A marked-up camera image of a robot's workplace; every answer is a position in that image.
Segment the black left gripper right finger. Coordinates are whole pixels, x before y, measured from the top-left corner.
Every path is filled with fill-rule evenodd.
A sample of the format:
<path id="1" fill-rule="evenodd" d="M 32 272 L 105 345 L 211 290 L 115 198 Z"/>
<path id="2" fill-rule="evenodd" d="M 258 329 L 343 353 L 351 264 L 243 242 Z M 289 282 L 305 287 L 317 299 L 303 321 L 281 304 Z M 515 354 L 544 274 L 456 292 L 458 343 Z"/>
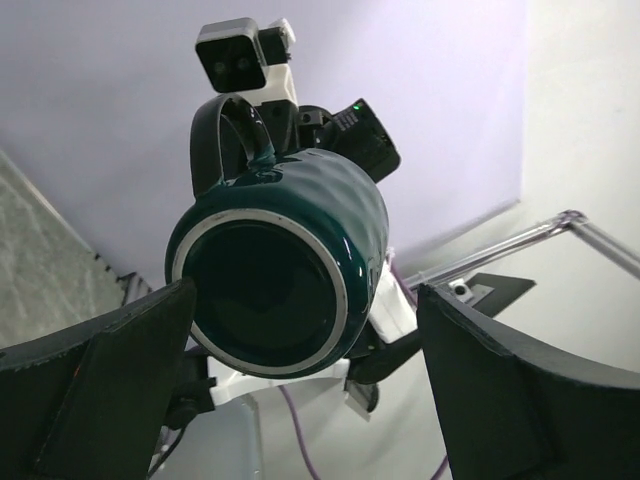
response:
<path id="1" fill-rule="evenodd" d="M 419 290 L 422 351 L 455 479 L 636 479 L 639 375 Z"/>

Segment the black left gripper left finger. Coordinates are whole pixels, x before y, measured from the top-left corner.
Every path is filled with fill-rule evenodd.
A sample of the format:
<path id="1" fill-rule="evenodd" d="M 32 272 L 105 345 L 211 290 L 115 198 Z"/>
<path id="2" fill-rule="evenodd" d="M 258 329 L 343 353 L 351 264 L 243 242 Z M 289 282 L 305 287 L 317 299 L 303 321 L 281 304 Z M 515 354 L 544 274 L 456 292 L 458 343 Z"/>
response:
<path id="1" fill-rule="evenodd" d="M 179 280 L 1 351 L 4 479 L 143 479 L 189 334 Z"/>

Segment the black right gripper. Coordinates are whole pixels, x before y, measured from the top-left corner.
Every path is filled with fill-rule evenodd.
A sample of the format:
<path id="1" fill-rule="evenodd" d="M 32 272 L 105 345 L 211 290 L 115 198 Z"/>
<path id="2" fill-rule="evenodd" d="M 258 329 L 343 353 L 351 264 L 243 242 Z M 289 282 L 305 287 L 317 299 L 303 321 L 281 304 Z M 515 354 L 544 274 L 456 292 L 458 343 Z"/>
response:
<path id="1" fill-rule="evenodd" d="M 319 147 L 325 126 L 333 119 L 326 109 L 315 105 L 296 106 L 289 100 L 263 102 L 256 106 L 277 154 L 300 148 Z"/>

